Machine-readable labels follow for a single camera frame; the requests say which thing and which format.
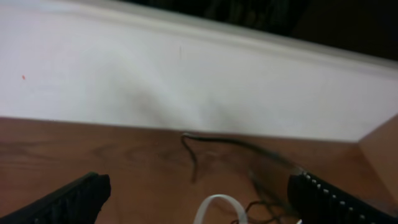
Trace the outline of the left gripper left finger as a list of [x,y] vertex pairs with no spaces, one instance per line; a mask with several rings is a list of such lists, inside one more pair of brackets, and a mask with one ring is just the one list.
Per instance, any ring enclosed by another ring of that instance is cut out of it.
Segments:
[[51,194],[1,217],[1,224],[94,224],[110,195],[109,175],[89,172]]

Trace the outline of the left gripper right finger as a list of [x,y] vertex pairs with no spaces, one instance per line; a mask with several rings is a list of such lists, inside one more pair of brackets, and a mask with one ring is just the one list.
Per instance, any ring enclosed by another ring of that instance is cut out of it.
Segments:
[[397,218],[311,173],[291,175],[287,197],[303,224],[397,224]]

